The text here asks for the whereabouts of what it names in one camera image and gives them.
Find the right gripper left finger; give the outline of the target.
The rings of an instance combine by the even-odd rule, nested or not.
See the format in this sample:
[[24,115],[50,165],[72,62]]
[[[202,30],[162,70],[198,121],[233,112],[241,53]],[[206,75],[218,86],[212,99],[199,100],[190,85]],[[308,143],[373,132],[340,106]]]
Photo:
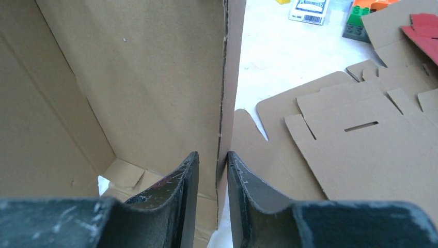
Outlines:
[[120,201],[99,198],[3,198],[1,247],[192,247],[199,155]]

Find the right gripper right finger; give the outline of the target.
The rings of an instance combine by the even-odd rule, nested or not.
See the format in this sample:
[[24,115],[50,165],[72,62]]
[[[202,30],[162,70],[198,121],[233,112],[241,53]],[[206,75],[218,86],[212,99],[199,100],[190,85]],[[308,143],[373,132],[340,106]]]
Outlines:
[[437,229],[402,201],[295,200],[227,155],[234,247],[437,247]]

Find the brown cardboard box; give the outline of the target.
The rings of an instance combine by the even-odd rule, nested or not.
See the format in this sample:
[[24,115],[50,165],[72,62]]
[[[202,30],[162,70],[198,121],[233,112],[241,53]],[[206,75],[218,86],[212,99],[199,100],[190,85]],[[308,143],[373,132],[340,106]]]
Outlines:
[[1,1],[1,200],[126,201],[199,155],[217,230],[245,1]]

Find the playing card deck box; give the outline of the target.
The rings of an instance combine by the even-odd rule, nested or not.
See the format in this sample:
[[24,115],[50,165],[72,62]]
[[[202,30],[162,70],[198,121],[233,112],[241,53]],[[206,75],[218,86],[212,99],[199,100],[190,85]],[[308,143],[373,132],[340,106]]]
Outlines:
[[291,2],[288,19],[314,25],[323,25],[330,0],[295,0]]

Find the stack of brown cardboard blanks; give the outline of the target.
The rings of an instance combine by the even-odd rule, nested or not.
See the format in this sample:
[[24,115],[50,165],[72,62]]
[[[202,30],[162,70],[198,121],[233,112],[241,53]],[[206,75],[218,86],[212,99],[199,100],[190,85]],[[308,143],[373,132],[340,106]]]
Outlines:
[[401,30],[437,1],[398,1],[363,24],[383,62],[349,66],[237,110],[231,149],[295,199],[404,200],[437,221],[437,65]]

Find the yellow small block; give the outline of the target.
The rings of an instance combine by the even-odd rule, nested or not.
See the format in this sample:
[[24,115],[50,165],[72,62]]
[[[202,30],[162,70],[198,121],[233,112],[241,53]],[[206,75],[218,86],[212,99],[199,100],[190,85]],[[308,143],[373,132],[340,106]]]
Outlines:
[[291,2],[291,0],[275,0],[275,1],[281,5],[288,4]]

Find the red flat cardboard blank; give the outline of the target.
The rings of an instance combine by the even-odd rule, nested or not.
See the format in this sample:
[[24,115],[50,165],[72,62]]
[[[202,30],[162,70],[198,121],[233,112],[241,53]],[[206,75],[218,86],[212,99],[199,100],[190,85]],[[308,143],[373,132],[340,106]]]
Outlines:
[[437,65],[437,15],[410,14],[411,25],[401,26],[404,34]]

